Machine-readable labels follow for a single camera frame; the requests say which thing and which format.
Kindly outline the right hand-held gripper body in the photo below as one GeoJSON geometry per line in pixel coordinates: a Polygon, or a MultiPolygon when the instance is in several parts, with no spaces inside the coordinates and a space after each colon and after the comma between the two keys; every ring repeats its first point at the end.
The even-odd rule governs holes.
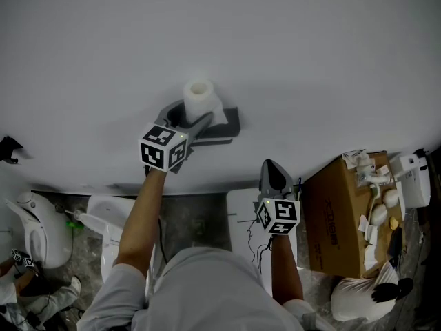
{"type": "Polygon", "coordinates": [[[262,183],[259,187],[256,216],[267,234],[288,235],[300,223],[300,202],[294,186],[274,190],[262,183]]]}

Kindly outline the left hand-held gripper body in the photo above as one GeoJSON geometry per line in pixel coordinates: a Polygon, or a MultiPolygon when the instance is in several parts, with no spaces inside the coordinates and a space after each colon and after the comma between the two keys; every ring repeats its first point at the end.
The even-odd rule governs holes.
{"type": "Polygon", "coordinates": [[[196,124],[184,128],[166,122],[148,123],[139,138],[139,159],[150,168],[177,173],[191,154],[198,132],[196,124]]]}

